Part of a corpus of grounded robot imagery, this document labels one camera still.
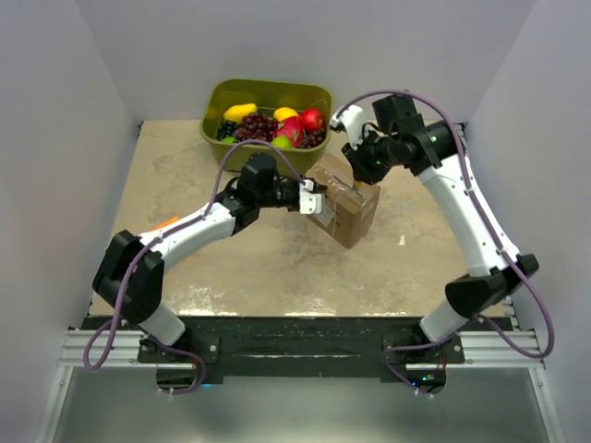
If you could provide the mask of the brown cardboard express box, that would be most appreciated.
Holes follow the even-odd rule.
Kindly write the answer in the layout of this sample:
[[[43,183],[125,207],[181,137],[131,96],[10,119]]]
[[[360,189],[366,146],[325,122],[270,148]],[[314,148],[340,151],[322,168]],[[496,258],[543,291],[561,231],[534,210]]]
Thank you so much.
[[[353,174],[348,162],[325,154],[307,172],[327,189],[322,213],[308,219],[345,248],[352,248],[368,232],[380,199],[379,185],[363,184],[353,189]]]

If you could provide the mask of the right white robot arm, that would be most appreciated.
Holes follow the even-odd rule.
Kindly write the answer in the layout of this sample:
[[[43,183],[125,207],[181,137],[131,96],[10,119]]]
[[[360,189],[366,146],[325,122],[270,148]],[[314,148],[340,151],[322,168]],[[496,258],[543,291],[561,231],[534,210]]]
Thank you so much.
[[[348,136],[342,153],[355,180],[374,185],[395,166],[409,170],[438,204],[467,267],[446,285],[444,301],[420,320],[420,334],[411,340],[414,357],[430,363],[443,353],[443,340],[513,294],[539,265],[502,231],[456,131],[444,121],[426,124],[414,101],[401,94],[372,107],[374,122],[356,105],[340,108],[330,122],[331,130]]]

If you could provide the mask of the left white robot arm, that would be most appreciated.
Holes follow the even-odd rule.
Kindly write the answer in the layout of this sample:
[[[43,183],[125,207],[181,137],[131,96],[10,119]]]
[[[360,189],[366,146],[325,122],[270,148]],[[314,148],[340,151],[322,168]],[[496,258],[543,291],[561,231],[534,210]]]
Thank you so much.
[[[301,210],[301,203],[312,201],[314,187],[309,179],[281,176],[272,155],[254,154],[203,208],[159,230],[117,233],[92,288],[120,317],[155,337],[169,361],[181,362],[190,354],[191,339],[185,324],[163,304],[164,273],[205,245],[243,231],[263,208]]]

